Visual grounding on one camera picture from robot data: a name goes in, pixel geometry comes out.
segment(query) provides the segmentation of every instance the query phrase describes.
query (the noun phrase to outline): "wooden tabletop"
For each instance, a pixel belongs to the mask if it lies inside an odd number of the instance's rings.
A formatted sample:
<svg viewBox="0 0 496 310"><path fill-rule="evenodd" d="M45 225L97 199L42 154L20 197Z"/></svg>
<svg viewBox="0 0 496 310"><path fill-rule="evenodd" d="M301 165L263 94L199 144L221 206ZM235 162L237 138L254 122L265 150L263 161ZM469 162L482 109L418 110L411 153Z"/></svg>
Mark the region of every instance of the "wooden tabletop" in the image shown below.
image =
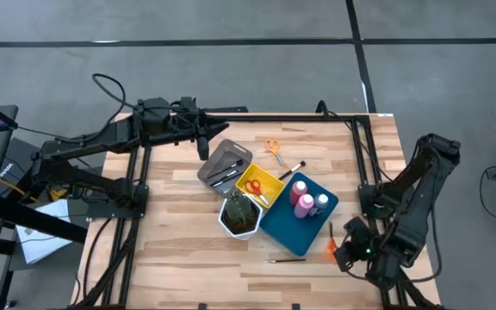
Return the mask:
<svg viewBox="0 0 496 310"><path fill-rule="evenodd" d="M370 120L380 166L395 177L405 167L405 160L394 118L370 115ZM272 153L265 151L264 141L269 138L281 141L284 167ZM223 139L234 140L252 151L252 162L276 176L285 172L285 167L305 160L307 166L300 172L340 200L329 219L334 223L338 243L344 236L342 225L360 215L357 158L351 132L344 123L232 122L226 131L211 140L210 152ZM142 153L139 152L138 166ZM103 175L124 177L127 159L127 154L108 153ZM209 309L291 308L293 303L300 303L303 309L381 308L375 286L341 273L336 264L324 259L326 227L319 232L303 263L265 263L265 259L292 257L265 232L257 232L248 241L228 238L217 220L222 198L196 177L202 164L196 145L189 142L152 150L147 182L150 200L146 216L140 222L128 308L196 308L201 302L207 303ZM96 220L90 224L78 271L82 282L87 252L103 222ZM108 266L115 222L108 224L96 244L89 288ZM365 263L356 263L352 271L362 276L364 268ZM121 272L116 273L119 279ZM426 250L406 273L411 278L431 275ZM429 300L439 302L434 281L420 283L418 287ZM113 302L117 302L119 289L120 281L117 281Z"/></svg>

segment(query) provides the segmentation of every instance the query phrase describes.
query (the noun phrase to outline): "paper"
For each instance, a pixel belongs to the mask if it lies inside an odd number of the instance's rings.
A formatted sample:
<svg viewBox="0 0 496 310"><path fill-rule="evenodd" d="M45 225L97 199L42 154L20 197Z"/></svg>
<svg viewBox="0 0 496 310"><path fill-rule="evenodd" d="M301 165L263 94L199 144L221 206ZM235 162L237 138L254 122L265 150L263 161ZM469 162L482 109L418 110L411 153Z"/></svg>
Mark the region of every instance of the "paper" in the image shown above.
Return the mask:
<svg viewBox="0 0 496 310"><path fill-rule="evenodd" d="M36 208L35 210L42 212L43 214L59 217L61 220L70 223L70 217L68 217L68 201L66 200L52 202L43 207ZM39 262L42 258L71 243L70 240L62 238L34 241L36 239L48 239L52 236L24 226L16 226L16 230L18 231L18 237L22 243L22 250L24 251L24 258L26 259L27 264Z"/></svg>

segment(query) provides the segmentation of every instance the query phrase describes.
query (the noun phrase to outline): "yellow container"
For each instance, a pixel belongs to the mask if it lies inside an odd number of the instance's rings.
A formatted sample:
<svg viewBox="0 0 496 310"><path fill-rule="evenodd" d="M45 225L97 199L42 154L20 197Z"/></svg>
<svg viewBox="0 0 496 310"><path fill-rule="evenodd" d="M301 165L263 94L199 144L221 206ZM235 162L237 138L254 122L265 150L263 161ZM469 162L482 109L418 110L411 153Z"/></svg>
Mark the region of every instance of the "yellow container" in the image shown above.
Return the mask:
<svg viewBox="0 0 496 310"><path fill-rule="evenodd" d="M253 180L259 181L259 189L261 190L262 195L265 197L267 202L269 202L269 206L266 205L264 201L259 198L258 195L252 194L246 188L246 182ZM252 195L257 203L259 203L262 207L269 208L273 205L273 202L275 202L276 198L281 194L286 184L271 175L265 169L262 169L257 164L250 164L248 169L246 169L245 173L242 174L235 186L242 192Z"/></svg>

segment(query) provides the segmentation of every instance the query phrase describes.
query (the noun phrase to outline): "paint bottle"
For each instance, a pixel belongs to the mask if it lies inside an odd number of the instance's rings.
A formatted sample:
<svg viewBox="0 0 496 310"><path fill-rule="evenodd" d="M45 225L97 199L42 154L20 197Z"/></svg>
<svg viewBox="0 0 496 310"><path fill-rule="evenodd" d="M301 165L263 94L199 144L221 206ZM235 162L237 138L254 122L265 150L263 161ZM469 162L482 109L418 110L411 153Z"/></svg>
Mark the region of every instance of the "paint bottle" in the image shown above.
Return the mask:
<svg viewBox="0 0 496 310"><path fill-rule="evenodd" d="M298 181L292 185L290 189L290 205L295 206L300 200L300 197L307 193L307 185L303 181Z"/></svg>
<svg viewBox="0 0 496 310"><path fill-rule="evenodd" d="M296 206L294 207L294 216L298 219L303 219L306 217L309 210L313 207L313 197L309 194L305 194L298 200Z"/></svg>
<svg viewBox="0 0 496 310"><path fill-rule="evenodd" d="M315 196L315 204L311 210L309 210L309 216L317 215L323 212L328 206L328 196L325 194L320 194Z"/></svg>

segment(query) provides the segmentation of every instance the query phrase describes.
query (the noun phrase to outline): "gray concrete floor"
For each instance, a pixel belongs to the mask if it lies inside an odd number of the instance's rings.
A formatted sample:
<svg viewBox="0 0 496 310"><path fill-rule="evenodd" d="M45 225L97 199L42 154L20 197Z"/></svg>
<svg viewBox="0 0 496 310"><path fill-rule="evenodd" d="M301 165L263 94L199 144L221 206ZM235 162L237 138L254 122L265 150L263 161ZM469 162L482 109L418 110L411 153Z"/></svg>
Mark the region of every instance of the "gray concrete floor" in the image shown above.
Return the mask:
<svg viewBox="0 0 496 310"><path fill-rule="evenodd" d="M358 0L356 12L363 38L496 37L496 2L486 0ZM351 36L344 1L0 0L6 41L311 36ZM482 170L496 164L496 45L364 51L377 110L395 114L407 157L424 133L462 142L462 162L437 201L437 287L446 307L496 309L496 219L478 196ZM129 100L196 96L206 108L305 112L324 99L337 112L365 111L353 46L0 48L0 105L18 105L25 127L97 130L116 109L90 81L98 71L122 81ZM102 156L88 161L101 165ZM485 183L484 196L496 212L496 182ZM19 309L64 307L75 272L18 272L9 297Z"/></svg>

